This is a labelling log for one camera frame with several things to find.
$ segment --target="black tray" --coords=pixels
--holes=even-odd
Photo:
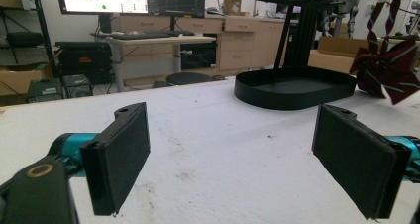
[[[316,67],[285,67],[236,76],[235,96],[261,108],[298,110],[350,97],[356,79]]]

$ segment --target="black stool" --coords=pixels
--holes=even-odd
[[[210,81],[213,81],[213,78],[211,76],[201,74],[201,73],[195,73],[195,72],[174,73],[166,78],[166,84],[169,86],[210,82]]]

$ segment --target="cardboard box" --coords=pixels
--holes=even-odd
[[[349,73],[360,47],[368,48],[368,41],[365,39],[321,37],[318,50],[311,50],[310,52],[308,65]]]
[[[0,0],[0,7],[23,8],[22,0]]]
[[[0,65],[0,100],[7,95],[26,94],[32,80],[52,77],[51,66],[47,62]]]
[[[242,0],[223,0],[223,13],[225,15],[238,15],[244,16],[245,13],[241,12]]]

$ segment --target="desk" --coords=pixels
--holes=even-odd
[[[261,109],[234,81],[116,93],[8,108],[0,115],[0,183],[68,132],[101,132],[114,111],[147,102],[152,152],[116,218],[93,215],[85,178],[70,180],[81,223],[360,224],[355,204],[311,151],[317,107]],[[356,91],[329,103],[382,135],[420,137],[420,93],[392,106]],[[404,181],[389,220],[408,224],[420,184]]]
[[[173,72],[181,72],[181,57],[180,57],[180,45],[181,44],[198,44],[198,43],[210,43],[215,41],[215,38],[211,37],[199,37],[199,36],[182,36],[182,37],[170,37],[170,38],[157,38],[157,39],[142,39],[142,40],[116,40],[109,39],[108,42],[112,51],[113,69],[115,72],[115,79],[117,83],[117,91],[124,91],[124,66],[135,64],[138,61],[122,61],[121,60],[121,47],[124,46],[141,46],[141,45],[156,45],[156,44],[172,44],[174,48],[173,57]]]

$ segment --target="white table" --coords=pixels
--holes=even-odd
[[[181,44],[199,44],[199,43],[211,43],[215,41],[215,38],[202,37],[202,36],[180,36],[170,38],[155,38],[155,39],[141,39],[141,40],[116,40],[109,39],[112,51],[113,69],[115,73],[115,80],[117,83],[117,91],[124,91],[124,73],[123,69],[125,66],[140,66],[140,61],[123,61],[121,60],[121,50],[125,46],[145,46],[145,45],[157,45],[157,44],[172,44],[174,55],[173,55],[173,72],[181,72],[181,56],[180,56],[180,45]]]
[[[152,152],[116,218],[93,215],[85,178],[71,189],[81,223],[358,224],[366,221],[311,151],[317,107],[261,109],[234,82],[76,98],[0,114],[0,183],[43,157],[63,133],[99,133],[115,110],[147,102]],[[356,91],[330,103],[382,135],[420,137],[420,93],[396,106]],[[420,184],[401,184],[391,218],[409,223]]]

